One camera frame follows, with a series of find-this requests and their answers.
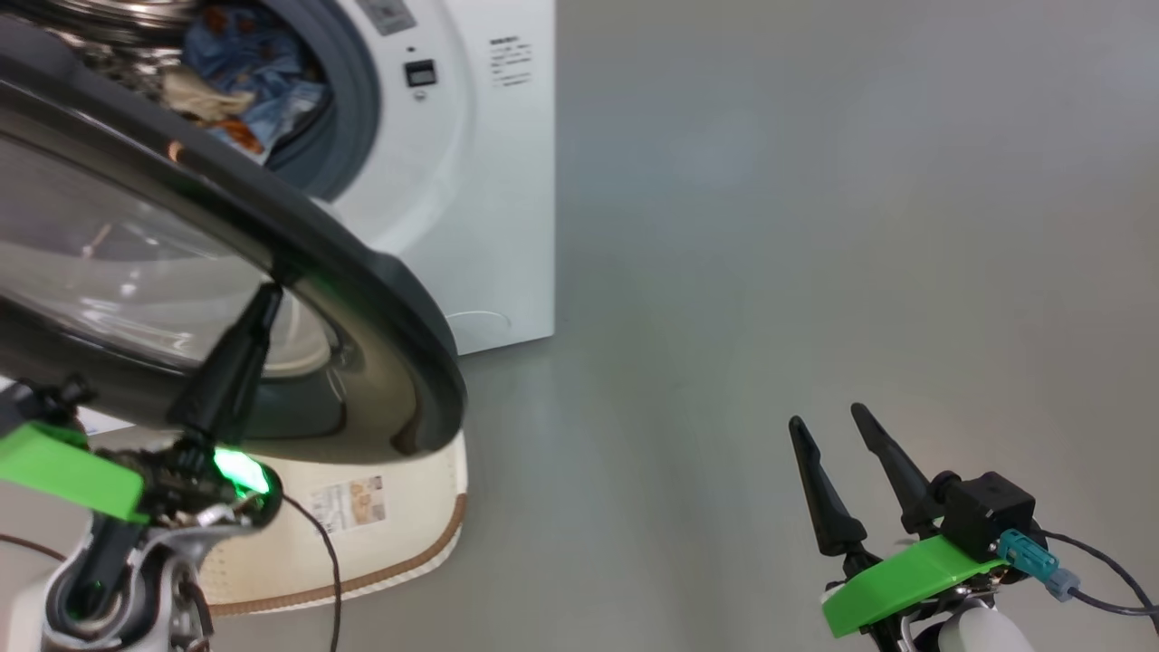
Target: brown trim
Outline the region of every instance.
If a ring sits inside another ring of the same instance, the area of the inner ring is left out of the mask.
[[[420,552],[417,556],[407,559],[406,562],[399,562],[393,566],[387,566],[381,571],[376,571],[373,573],[362,576],[359,578],[353,578],[342,583],[342,593],[345,595],[351,591],[357,591],[371,585],[376,585],[381,581],[386,581],[393,577],[401,576],[414,571],[415,569],[429,563],[439,552],[443,552],[454,539],[454,533],[459,530],[459,526],[462,525],[462,515],[467,512],[467,495],[460,493],[454,499],[454,510],[451,512],[451,520],[447,522],[446,528],[438,540],[431,544],[430,548]],[[240,616],[242,614],[253,614],[254,611],[269,611],[271,609],[284,609],[286,607],[293,607],[296,605],[302,605],[305,602],[314,602],[315,600],[325,600],[334,595],[334,586],[323,586],[320,588],[314,588],[311,591],[302,591],[299,593],[291,593],[290,595],[280,595],[278,598],[264,598],[262,600],[248,600],[246,602],[229,602],[226,605],[210,605],[210,614],[214,616]]]

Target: green bracket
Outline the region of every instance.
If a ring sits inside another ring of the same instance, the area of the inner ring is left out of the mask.
[[[146,523],[137,513],[145,481],[87,450],[83,434],[28,423],[0,437],[0,481],[50,493],[122,521]]]
[[[822,611],[833,637],[840,638],[1003,564],[979,564],[935,536],[854,576]]]

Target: white base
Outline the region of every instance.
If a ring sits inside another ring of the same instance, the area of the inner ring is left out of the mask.
[[[467,456],[460,435],[415,462],[342,467],[267,460],[287,496],[311,510],[328,486],[381,476],[386,520],[330,535],[342,572],[343,599],[427,574],[459,541],[467,492]],[[216,548],[201,573],[214,616],[285,611],[334,600],[330,558],[313,526],[286,505],[262,534]]]
[[[984,607],[954,614],[938,632],[938,646],[942,652],[1034,652],[1013,621]]]

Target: sticker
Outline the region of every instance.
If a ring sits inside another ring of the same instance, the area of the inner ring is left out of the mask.
[[[382,476],[322,488],[309,495],[309,511],[331,535],[385,521]]]
[[[382,36],[391,36],[418,24],[403,0],[358,0],[366,17]]]
[[[508,88],[531,83],[534,65],[531,43],[518,36],[504,36],[490,41],[491,87]]]

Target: gray floor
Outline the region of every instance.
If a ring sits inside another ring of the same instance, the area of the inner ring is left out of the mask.
[[[343,650],[869,650],[821,618],[839,564],[785,428],[807,418],[889,554],[853,401],[928,474],[1003,472],[1159,593],[1153,2],[588,0],[559,22],[559,335],[464,362],[464,537],[350,602]],[[999,603],[1040,650],[1157,645],[1030,584]],[[329,618],[223,621],[214,649],[321,651]]]

